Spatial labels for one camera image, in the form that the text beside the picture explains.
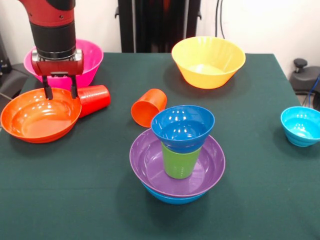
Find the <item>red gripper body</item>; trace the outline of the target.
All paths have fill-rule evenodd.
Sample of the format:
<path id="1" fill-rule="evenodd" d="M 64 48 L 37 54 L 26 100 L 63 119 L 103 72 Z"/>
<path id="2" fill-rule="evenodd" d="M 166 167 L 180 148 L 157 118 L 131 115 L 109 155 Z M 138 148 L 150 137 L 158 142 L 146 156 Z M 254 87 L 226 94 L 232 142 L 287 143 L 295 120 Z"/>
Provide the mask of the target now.
<path id="1" fill-rule="evenodd" d="M 34 72 L 39 76 L 76 76 L 84 71 L 84 53 L 80 48 L 69 58 L 53 60 L 41 57 L 34 49 L 30 60 Z"/>

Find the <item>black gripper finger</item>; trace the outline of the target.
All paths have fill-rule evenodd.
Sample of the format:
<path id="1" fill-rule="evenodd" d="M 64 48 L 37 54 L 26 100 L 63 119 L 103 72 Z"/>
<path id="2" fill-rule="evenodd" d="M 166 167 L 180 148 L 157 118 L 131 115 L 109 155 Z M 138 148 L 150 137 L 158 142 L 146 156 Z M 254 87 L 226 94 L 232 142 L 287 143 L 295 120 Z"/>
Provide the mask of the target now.
<path id="1" fill-rule="evenodd" d="M 71 79 L 71 96 L 73 99 L 78 97 L 77 79 L 75 75 L 70 76 Z"/>
<path id="2" fill-rule="evenodd" d="M 46 75 L 42 76 L 42 84 L 43 84 L 43 88 L 44 88 L 45 97 L 48 100 L 52 100 L 53 99 L 53 92 L 52 92 L 51 86 L 48 83 L 48 77 Z"/>

